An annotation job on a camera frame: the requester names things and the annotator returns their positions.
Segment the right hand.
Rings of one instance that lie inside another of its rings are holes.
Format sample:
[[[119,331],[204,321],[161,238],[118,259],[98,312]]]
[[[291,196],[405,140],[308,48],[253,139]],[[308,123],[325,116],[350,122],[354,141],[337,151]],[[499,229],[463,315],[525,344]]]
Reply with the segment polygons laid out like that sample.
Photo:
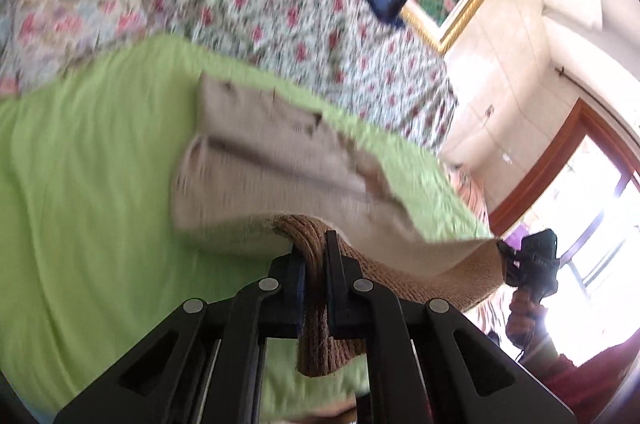
[[[544,318],[547,309],[532,299],[529,288],[519,288],[513,293],[506,320],[506,337],[519,350],[539,344],[547,335]]]

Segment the red sleeve forearm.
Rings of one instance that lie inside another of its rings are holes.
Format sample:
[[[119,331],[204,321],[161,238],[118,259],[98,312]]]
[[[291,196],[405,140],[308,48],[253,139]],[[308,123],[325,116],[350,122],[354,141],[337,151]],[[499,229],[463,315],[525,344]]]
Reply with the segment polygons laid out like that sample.
[[[521,365],[573,411],[578,423],[592,423],[612,400],[639,352],[639,332],[626,342],[575,366],[546,337],[529,349]]]

